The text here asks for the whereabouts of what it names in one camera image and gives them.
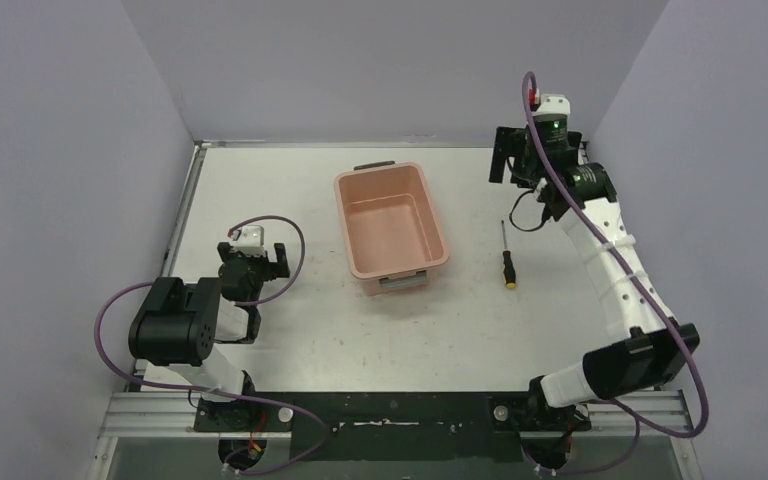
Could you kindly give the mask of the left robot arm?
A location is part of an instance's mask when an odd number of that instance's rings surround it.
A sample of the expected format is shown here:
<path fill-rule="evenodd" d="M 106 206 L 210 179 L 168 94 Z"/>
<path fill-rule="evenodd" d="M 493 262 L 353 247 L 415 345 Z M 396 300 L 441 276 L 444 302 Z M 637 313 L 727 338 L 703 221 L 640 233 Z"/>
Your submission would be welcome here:
<path fill-rule="evenodd" d="M 264 407 L 251 397 L 254 383 L 233 366 L 217 344 L 252 344 L 262 317 L 254 304 L 265 283 L 288 279 L 286 247 L 274 245 L 271 260 L 263 248 L 221 242 L 216 277 L 187 284 L 178 277 L 159 277 L 136 314 L 128 347 L 136 359 L 168 367 L 191 386 L 206 386 L 198 417 L 219 430 L 242 431 L 265 421 Z M 230 392 L 224 397 L 219 391 Z"/>

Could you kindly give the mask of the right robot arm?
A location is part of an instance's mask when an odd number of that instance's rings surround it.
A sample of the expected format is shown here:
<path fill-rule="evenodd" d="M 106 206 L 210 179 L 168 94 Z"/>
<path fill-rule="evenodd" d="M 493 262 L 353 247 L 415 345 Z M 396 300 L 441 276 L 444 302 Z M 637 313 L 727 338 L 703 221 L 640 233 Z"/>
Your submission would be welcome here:
<path fill-rule="evenodd" d="M 598 295 L 609 336 L 607 345 L 571 366 L 533 379 L 524 417 L 545 429 L 564 409 L 661 386 L 687 368 L 700 395 L 701 417 L 687 434 L 693 437 L 709 418 L 692 358 L 699 333 L 693 324 L 679 323 L 656 293 L 621 217 L 616 189 L 602 165 L 579 161 L 580 141 L 559 114 L 526 128 L 500 126 L 495 133 L 490 182 L 502 182 L 509 172 L 512 183 L 543 204 L 541 220 L 553 220 L 567 234 Z"/>

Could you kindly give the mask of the black yellow screwdriver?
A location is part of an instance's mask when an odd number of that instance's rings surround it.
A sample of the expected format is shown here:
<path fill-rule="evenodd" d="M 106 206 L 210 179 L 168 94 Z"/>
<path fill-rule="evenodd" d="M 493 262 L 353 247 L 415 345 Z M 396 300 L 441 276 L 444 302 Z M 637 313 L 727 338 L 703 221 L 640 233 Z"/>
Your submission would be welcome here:
<path fill-rule="evenodd" d="M 513 263 L 511 251 L 508 246 L 508 239 L 506 233 L 505 221 L 500 221 L 501 235 L 502 235 L 502 261 L 503 261 L 503 279 L 505 286 L 508 289 L 515 289 L 517 286 L 516 269 Z"/>

